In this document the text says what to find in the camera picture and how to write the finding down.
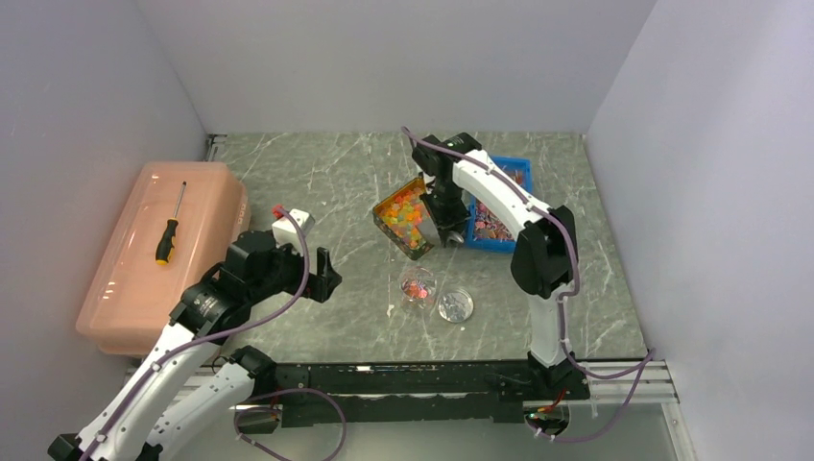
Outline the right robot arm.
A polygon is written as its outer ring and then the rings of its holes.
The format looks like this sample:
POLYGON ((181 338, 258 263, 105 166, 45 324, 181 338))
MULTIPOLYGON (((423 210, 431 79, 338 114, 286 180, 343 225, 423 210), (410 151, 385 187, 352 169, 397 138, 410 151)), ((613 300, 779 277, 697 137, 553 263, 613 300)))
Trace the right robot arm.
POLYGON ((421 199, 442 245, 467 227, 465 194, 484 204, 515 240, 510 272, 527 296, 532 321, 528 387, 542 399, 585 398, 587 377, 577 368, 564 314, 566 299, 580 288, 572 212, 523 189, 466 133, 449 141, 405 135, 414 162, 432 180, 421 199))

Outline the clear plastic cup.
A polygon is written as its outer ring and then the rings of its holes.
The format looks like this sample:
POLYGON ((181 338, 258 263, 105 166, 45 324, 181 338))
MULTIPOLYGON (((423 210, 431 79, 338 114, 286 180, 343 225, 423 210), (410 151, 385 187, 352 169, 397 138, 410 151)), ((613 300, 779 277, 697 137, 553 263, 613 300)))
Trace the clear plastic cup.
POLYGON ((402 271, 397 286, 401 292, 402 308, 428 310, 434 307, 438 282, 430 270, 420 266, 408 267, 402 271))

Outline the metal scoop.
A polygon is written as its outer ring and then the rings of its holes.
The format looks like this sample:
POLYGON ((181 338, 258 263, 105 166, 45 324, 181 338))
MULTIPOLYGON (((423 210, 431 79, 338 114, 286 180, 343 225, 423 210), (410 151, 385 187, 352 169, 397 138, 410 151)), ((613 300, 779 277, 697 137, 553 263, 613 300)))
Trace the metal scoop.
POLYGON ((447 231, 442 237, 442 244, 444 247, 460 247, 465 243, 464 237, 457 231, 447 231))

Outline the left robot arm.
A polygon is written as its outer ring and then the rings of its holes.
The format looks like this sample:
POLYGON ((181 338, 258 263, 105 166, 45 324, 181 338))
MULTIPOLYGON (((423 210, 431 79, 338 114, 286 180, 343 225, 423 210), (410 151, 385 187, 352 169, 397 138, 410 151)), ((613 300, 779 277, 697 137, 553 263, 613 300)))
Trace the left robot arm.
POLYGON ((341 283, 330 252, 317 250, 309 273, 306 249, 280 244, 271 231, 246 231, 199 282, 188 287, 152 351, 114 400, 77 434, 47 449, 53 460, 169 460, 218 414, 244 401, 261 403, 302 392, 294 372, 280 371, 264 352, 246 346, 181 401, 175 398, 205 361, 238 332, 251 309, 285 292, 323 303, 341 283))

